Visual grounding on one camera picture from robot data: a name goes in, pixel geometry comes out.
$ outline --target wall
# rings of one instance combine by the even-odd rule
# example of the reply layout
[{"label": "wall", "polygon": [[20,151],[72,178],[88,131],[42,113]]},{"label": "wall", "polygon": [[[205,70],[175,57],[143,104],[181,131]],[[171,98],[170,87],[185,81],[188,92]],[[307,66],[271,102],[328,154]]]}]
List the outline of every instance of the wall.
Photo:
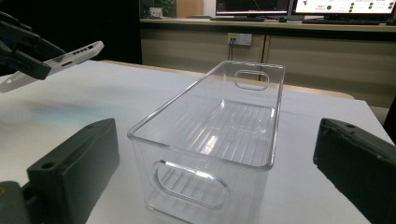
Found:
[{"label": "wall", "polygon": [[[226,33],[142,29],[141,36],[145,65],[206,73],[228,60]],[[250,47],[233,47],[233,59],[259,63],[262,46],[262,37],[254,35]]]},{"label": "wall", "polygon": [[204,15],[216,16],[216,0],[204,0]]}]

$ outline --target cable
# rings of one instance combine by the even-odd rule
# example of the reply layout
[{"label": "cable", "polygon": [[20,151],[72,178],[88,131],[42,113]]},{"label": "cable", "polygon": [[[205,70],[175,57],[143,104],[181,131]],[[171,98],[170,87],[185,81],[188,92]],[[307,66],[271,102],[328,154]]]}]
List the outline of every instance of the cable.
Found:
[{"label": "cable", "polygon": [[235,41],[235,39],[233,39],[233,41],[231,41],[231,61],[233,61],[233,42]]},{"label": "cable", "polygon": [[230,43],[228,43],[228,58],[227,60],[233,60],[233,43],[235,42],[234,38],[230,38]]},{"label": "cable", "polygon": [[259,7],[259,4],[257,4],[256,0],[253,0],[253,2],[256,4],[256,6],[257,6],[257,8],[258,8],[259,10],[262,10],[262,9]]}]

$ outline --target wooden cabinet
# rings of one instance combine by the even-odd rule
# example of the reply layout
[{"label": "wooden cabinet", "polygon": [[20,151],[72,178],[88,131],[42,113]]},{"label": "wooden cabinet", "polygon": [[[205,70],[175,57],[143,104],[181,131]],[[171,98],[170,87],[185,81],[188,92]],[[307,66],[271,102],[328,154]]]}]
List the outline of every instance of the wooden cabinet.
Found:
[{"label": "wooden cabinet", "polygon": [[[166,20],[142,23],[147,26],[142,29],[146,65],[205,73],[233,58],[285,65],[285,84],[344,92],[370,106],[389,108],[396,93],[396,27],[186,19],[169,20],[168,26]],[[229,32],[253,34],[251,46],[230,48]]]},{"label": "wooden cabinet", "polygon": [[204,0],[177,0],[177,17],[204,14]]}]

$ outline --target desk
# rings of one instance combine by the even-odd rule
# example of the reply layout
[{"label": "desk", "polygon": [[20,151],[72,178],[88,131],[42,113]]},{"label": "desk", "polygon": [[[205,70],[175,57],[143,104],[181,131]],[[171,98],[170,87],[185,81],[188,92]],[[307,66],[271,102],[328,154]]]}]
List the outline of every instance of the desk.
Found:
[{"label": "desk", "polygon": [[[88,223],[163,223],[143,207],[126,133],[195,80],[194,76],[88,61],[1,94],[0,181],[25,184],[28,166],[87,124],[114,118],[120,167]],[[355,124],[390,141],[363,101],[284,90],[275,166],[267,179],[261,223],[368,223],[312,162],[323,117]]]},{"label": "desk", "polygon": [[380,25],[323,25],[301,21],[210,21],[209,19],[141,19],[144,29],[230,32],[256,35],[286,35],[337,39],[396,41],[396,27]]}]

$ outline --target computer monitor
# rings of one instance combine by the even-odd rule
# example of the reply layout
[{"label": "computer monitor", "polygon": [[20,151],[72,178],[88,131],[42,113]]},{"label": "computer monitor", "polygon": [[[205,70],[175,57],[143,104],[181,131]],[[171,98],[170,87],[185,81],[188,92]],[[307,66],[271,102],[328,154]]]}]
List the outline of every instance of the computer monitor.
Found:
[{"label": "computer monitor", "polygon": [[290,0],[216,0],[217,16],[288,15]]},{"label": "computer monitor", "polygon": [[395,3],[396,0],[295,0],[292,14],[384,21],[392,16]]}]

